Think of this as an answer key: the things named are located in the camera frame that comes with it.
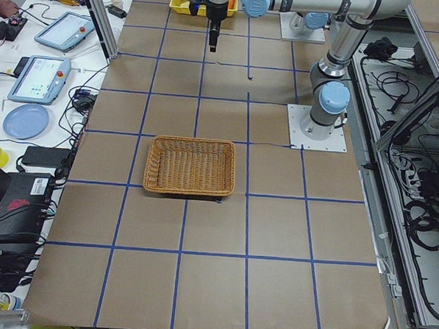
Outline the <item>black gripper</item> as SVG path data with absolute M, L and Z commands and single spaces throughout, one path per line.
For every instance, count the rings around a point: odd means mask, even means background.
M 216 52 L 221 22 L 227 17 L 228 1 L 215 3 L 210 0 L 189 0 L 189 2 L 190 14 L 194 16 L 197 15 L 201 5 L 206 6 L 206 16 L 210 20 L 209 47 L 211 52 Z

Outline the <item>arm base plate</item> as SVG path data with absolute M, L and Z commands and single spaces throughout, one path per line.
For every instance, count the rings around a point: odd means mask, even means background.
M 347 152 L 341 117 L 333 125 L 319 126 L 310 118 L 312 107 L 288 105 L 288 129 L 293 149 Z
M 289 12 L 280 14 L 283 40 L 324 44 L 324 27 L 328 24 L 328 13 Z

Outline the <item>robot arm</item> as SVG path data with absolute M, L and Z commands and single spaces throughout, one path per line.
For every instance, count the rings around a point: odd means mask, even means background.
M 294 12 L 289 22 L 289 29 L 295 36 L 311 36 L 329 22 L 329 13 L 323 12 Z
M 268 11 L 330 13 L 343 17 L 343 25 L 326 56 L 310 71 L 313 106 L 300 121 L 301 131 L 313 140 L 328 139 L 344 113 L 351 94 L 341 82 L 352 56 L 375 20 L 401 12 L 411 0 L 240 0 L 244 13 L 259 18 Z

